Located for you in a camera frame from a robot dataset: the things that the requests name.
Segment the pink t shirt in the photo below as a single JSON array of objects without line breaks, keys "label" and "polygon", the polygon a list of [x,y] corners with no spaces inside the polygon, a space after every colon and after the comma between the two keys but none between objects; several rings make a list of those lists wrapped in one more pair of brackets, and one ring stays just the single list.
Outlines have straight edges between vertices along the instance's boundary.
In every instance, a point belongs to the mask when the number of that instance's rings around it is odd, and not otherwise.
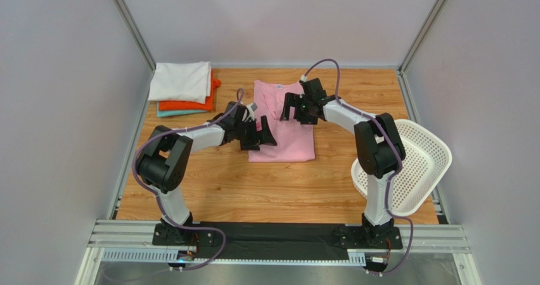
[{"label": "pink t shirt", "polygon": [[261,145],[260,150],[249,151],[250,163],[307,162],[315,159],[313,126],[302,125],[294,119],[280,120],[288,92],[302,94],[303,88],[298,82],[283,85],[254,81],[255,116],[267,117],[268,127],[277,145]]}]

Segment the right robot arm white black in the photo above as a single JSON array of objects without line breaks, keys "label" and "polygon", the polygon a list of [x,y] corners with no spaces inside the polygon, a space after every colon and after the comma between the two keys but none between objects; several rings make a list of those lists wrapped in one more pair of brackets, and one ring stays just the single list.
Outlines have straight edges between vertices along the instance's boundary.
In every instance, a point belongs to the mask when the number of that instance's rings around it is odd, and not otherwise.
[{"label": "right robot arm white black", "polygon": [[337,124],[355,137],[357,161],[367,175],[367,203],[358,231],[369,247],[402,248],[391,212],[392,181],[401,171],[406,152],[394,119],[355,108],[337,94],[327,95],[319,79],[301,80],[301,94],[285,94],[280,120],[294,118],[303,125],[319,120]]}]

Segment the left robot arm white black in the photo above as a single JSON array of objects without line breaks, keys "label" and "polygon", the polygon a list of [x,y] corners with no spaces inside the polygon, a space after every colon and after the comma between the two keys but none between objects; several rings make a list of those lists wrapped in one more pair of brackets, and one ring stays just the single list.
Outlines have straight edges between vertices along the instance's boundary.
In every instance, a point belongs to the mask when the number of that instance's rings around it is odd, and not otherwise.
[{"label": "left robot arm white black", "polygon": [[239,141],[242,151],[277,146],[267,117],[255,117],[255,109],[255,104],[246,106],[231,101],[225,112],[201,125],[185,129],[159,125],[137,151],[132,164],[133,175],[141,187],[156,197],[162,214],[153,235],[154,245],[186,246],[203,231],[215,234],[214,230],[193,225],[181,182],[194,152],[235,140]]}]

